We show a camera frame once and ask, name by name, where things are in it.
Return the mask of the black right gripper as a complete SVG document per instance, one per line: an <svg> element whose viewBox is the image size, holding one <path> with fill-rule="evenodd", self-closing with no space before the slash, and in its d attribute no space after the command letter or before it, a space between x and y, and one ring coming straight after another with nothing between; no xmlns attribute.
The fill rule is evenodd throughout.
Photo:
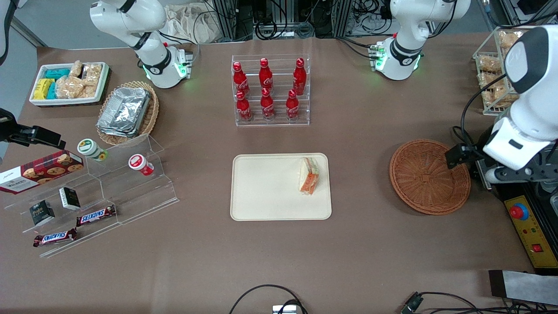
<svg viewBox="0 0 558 314"><path fill-rule="evenodd" d="M0 141L24 147L40 144L60 150L66 146L60 134L40 126L18 125L14 115L5 109L0 109Z"/></svg>

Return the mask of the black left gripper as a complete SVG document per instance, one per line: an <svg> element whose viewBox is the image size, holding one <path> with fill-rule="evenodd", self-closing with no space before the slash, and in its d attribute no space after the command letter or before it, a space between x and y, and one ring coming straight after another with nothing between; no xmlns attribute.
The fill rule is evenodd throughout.
<svg viewBox="0 0 558 314"><path fill-rule="evenodd" d="M459 143L446 151L445 160L449 170L464 165L469 171L478 160L485 158L483 151L476 146ZM539 181L557 181L557 165L544 167L524 167L512 170L508 167L495 167L484 172L484 178L491 184L525 183Z"/></svg>

